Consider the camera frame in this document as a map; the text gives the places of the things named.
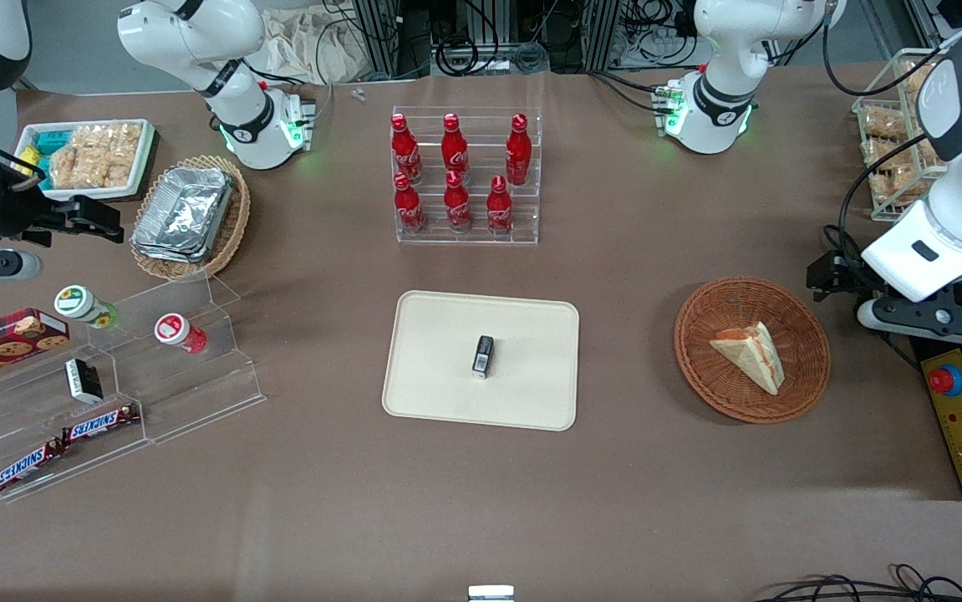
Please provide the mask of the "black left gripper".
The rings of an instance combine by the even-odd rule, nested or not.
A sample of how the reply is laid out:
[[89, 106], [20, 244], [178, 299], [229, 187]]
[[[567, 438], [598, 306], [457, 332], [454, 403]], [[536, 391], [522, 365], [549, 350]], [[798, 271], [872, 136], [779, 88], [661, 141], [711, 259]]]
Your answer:
[[816, 304], [835, 293], [847, 294], [858, 302], [888, 294], [888, 286], [863, 260], [837, 250], [829, 250], [809, 264], [807, 281], [810, 281], [812, 300]]

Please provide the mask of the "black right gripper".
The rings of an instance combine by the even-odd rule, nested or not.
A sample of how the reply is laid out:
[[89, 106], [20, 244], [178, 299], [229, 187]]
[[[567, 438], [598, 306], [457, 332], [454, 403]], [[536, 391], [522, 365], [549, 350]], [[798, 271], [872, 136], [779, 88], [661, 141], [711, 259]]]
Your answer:
[[29, 240], [49, 247], [54, 232], [71, 232], [123, 243], [125, 232], [116, 208], [87, 196], [73, 196], [65, 202], [65, 213], [61, 209], [25, 178], [0, 179], [0, 240]]

